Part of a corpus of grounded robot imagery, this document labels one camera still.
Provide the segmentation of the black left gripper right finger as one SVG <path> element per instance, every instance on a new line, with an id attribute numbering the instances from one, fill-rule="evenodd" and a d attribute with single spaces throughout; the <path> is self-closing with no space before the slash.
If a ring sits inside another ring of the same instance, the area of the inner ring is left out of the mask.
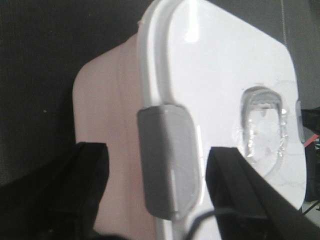
<path id="1" fill-rule="evenodd" d="M 205 181 L 223 240 L 318 240 L 320 229 L 267 183 L 235 147 L 212 147 Z"/>

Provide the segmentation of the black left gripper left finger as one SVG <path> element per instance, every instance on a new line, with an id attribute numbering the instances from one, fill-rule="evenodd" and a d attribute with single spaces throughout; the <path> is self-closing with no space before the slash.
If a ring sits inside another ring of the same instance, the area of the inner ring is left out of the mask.
<path id="1" fill-rule="evenodd" d="M 108 178 L 107 145 L 80 142 L 1 186 L 1 239 L 89 239 Z"/>

